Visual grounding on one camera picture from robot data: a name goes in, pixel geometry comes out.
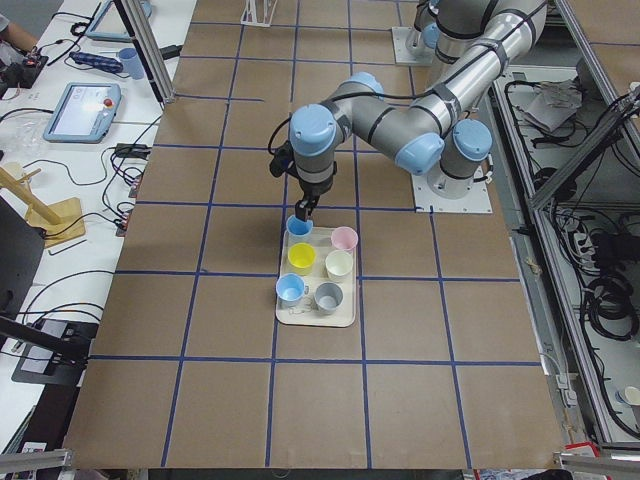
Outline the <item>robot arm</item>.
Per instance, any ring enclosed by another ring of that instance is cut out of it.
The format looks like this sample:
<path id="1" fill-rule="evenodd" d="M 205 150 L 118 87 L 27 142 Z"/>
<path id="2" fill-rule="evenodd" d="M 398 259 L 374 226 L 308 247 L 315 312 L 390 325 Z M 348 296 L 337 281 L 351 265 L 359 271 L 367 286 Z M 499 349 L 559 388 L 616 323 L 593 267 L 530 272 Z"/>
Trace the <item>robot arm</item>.
<path id="1" fill-rule="evenodd" d="M 328 98 L 298 108 L 288 139 L 271 163 L 295 177 L 303 196 L 295 215 L 305 221 L 333 185 L 336 148 L 356 136 L 413 175 L 427 173 L 445 149 L 462 113 L 511 61 L 539 40 L 547 16 L 544 1 L 422 1 L 415 24 L 432 19 L 439 31 L 436 66 L 408 107 L 389 105 L 389 95 L 369 73 L 343 81 Z"/>

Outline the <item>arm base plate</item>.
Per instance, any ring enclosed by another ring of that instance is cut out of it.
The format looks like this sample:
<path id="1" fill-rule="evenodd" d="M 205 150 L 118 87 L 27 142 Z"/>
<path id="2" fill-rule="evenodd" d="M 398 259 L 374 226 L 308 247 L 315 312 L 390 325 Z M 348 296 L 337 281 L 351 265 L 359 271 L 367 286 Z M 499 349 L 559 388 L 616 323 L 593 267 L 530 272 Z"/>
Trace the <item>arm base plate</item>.
<path id="1" fill-rule="evenodd" d="M 411 176 L 415 210 L 422 213 L 492 214 L 488 192 L 494 163 L 490 154 L 471 178 L 454 179 L 437 164 L 427 174 Z"/>
<path id="2" fill-rule="evenodd" d="M 393 27 L 391 29 L 395 63 L 401 66 L 432 65 L 434 54 L 422 40 L 421 33 L 413 27 Z"/>

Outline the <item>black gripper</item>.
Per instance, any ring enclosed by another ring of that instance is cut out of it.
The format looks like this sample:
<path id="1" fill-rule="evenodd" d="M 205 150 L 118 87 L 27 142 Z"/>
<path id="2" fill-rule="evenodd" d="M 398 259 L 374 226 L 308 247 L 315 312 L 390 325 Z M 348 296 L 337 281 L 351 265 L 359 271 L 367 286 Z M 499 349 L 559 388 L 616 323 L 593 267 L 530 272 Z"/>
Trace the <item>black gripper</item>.
<path id="1" fill-rule="evenodd" d="M 314 211 L 320 197 L 332 188 L 333 178 L 328 178 L 320 183 L 310 183 L 300 179 L 299 185 L 303 191 L 303 197 L 295 204 L 296 217 L 301 221 L 307 221 L 309 213 Z"/>

